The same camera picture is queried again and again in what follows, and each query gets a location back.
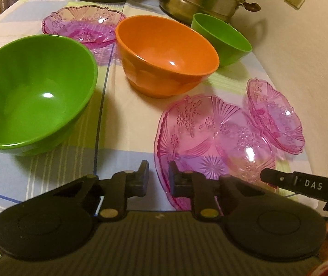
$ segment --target green bowl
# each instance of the green bowl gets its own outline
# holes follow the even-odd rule
[[[96,81],[93,55],[73,39],[35,35],[0,48],[0,152],[36,155],[60,144]]]
[[[251,44],[242,34],[211,15],[194,14],[191,28],[213,45],[218,53],[220,66],[233,64],[252,51]]]

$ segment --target stainless steel pot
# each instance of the stainless steel pot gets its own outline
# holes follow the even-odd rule
[[[191,24],[192,16],[198,12],[228,22],[240,6],[253,12],[261,9],[258,4],[249,4],[244,0],[159,0],[159,3],[167,13],[187,25]]]

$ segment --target bowl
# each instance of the bowl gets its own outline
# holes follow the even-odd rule
[[[36,155],[60,144],[96,81],[92,54],[73,39],[35,35],[0,48],[0,152]]]
[[[185,93],[219,66],[213,46],[172,19],[131,16],[118,24],[115,34],[128,81],[150,97]]]
[[[122,12],[108,7],[72,6],[51,13],[41,26],[44,34],[66,36],[89,49],[98,49],[115,42],[115,28],[124,18]]]
[[[265,80],[247,82],[248,107],[264,136],[275,147],[297,155],[303,151],[302,124],[287,98]]]
[[[211,15],[196,13],[191,28],[213,45],[219,55],[220,66],[233,64],[252,51],[251,44],[240,32]]]
[[[186,96],[170,105],[159,121],[154,161],[172,206],[191,209],[188,198],[170,194],[170,161],[181,171],[198,171],[208,179],[231,174],[266,186],[260,172],[275,167],[275,156],[261,132],[245,111],[217,96]]]

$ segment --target table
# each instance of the table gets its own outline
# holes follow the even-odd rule
[[[19,0],[0,15],[0,47],[24,36],[42,34],[41,21],[51,12],[66,6],[88,4],[93,3]],[[166,16],[160,10],[158,0],[127,0],[126,3],[100,5],[122,11],[126,16]],[[118,171],[136,170],[144,159],[150,165],[147,196],[131,198],[128,208],[173,209],[156,175],[153,145],[163,110],[181,97],[158,100],[135,92],[126,80],[114,44],[104,48],[100,56],[95,93],[66,142],[34,157],[0,153],[0,212],[86,174],[96,174],[104,179]],[[271,82],[252,53],[240,62],[218,70],[187,94],[215,94],[227,102],[242,106],[249,78]],[[305,152],[297,156],[281,153],[280,156],[278,170],[311,173]],[[317,206],[313,199],[304,196],[294,198]]]

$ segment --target orange bowl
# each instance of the orange bowl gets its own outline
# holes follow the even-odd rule
[[[219,66],[216,50],[204,37],[171,19],[131,16],[118,24],[115,35],[128,81],[147,96],[185,93]]]

